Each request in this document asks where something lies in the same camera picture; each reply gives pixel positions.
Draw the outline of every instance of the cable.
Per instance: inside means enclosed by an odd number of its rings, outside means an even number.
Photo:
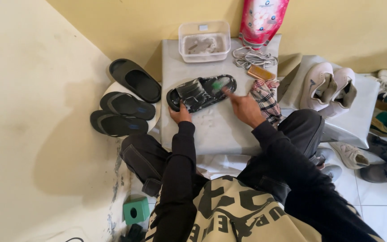
[[[246,53],[237,53],[237,51],[249,49]],[[262,53],[259,50],[254,50],[250,46],[244,46],[238,48],[232,52],[234,59],[234,64],[238,67],[243,67],[244,69],[249,69],[251,65],[259,65],[262,68],[270,67],[277,65],[279,63],[279,58],[274,57],[271,53]]]
[[[68,241],[73,240],[73,239],[78,239],[78,240],[80,240],[81,242],[84,242],[84,240],[83,240],[82,238],[79,238],[79,237],[75,237],[75,238],[68,239],[68,240],[65,241],[65,242],[68,242]]]

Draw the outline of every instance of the black jeans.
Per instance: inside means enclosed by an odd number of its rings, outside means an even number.
[[[323,133],[324,119],[312,109],[302,109],[290,114],[279,126],[282,131],[306,157],[317,164],[315,153]],[[121,157],[144,184],[143,192],[157,196],[170,152],[148,134],[130,135],[122,142]],[[255,190],[268,192],[285,203],[290,191],[267,162],[267,154],[252,157],[237,179]],[[193,195],[196,197],[209,179],[195,174],[192,177]]]

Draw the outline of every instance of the checkered rag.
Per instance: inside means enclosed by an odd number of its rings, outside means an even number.
[[[261,108],[261,114],[270,124],[277,127],[282,119],[282,112],[277,101],[274,99],[274,90],[279,83],[272,80],[257,79],[250,89],[250,94]]]

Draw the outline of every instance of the sleeve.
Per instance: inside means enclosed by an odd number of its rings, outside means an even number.
[[[285,212],[309,224],[324,241],[382,241],[335,190],[332,180],[316,169],[290,140],[267,121],[252,131],[291,188]]]
[[[183,121],[178,124],[178,134],[172,139],[172,154],[162,177],[159,204],[154,212],[156,227],[153,241],[186,241],[195,221],[192,175],[195,174],[195,126]]]

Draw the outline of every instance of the slide sandal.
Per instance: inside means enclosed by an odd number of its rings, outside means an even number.
[[[156,109],[152,104],[140,101],[129,93],[107,93],[101,98],[99,105],[107,112],[144,120],[150,120],[156,114]]]
[[[232,76],[226,74],[188,81],[167,93],[168,106],[179,112],[180,99],[182,99],[190,113],[197,112],[227,98],[222,91],[224,86],[234,92],[237,89],[237,82]]]
[[[128,59],[118,59],[110,64],[111,76],[148,103],[161,100],[161,86],[139,65]]]
[[[146,120],[121,116],[105,110],[94,111],[90,114],[90,123],[96,131],[111,137],[146,134],[149,130]]]

